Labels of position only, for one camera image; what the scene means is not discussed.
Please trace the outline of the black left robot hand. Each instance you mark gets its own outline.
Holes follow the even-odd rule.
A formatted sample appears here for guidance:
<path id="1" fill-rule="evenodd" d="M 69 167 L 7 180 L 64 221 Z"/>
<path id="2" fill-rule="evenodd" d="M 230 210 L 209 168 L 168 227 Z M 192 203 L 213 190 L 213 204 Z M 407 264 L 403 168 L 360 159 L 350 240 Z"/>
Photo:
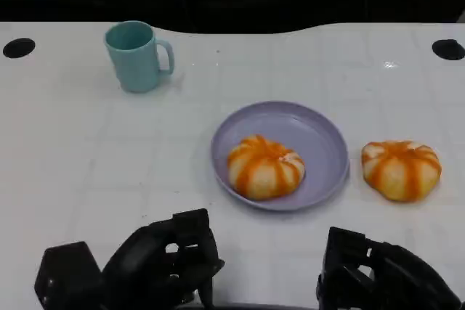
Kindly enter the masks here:
<path id="1" fill-rule="evenodd" d="M 106 309 L 175 309 L 198 295 L 213 309 L 213 278 L 225 265 L 205 208 L 140 227 L 112 255 L 102 276 Z"/>

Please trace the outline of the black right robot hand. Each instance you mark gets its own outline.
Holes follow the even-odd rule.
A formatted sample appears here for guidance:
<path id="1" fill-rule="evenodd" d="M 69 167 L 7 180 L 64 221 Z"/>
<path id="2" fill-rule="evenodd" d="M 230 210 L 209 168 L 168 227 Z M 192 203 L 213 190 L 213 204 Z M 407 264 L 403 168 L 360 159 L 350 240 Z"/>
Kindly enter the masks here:
<path id="1" fill-rule="evenodd" d="M 425 261 L 399 246 L 331 227 L 318 277 L 319 309 L 463 309 Z"/>

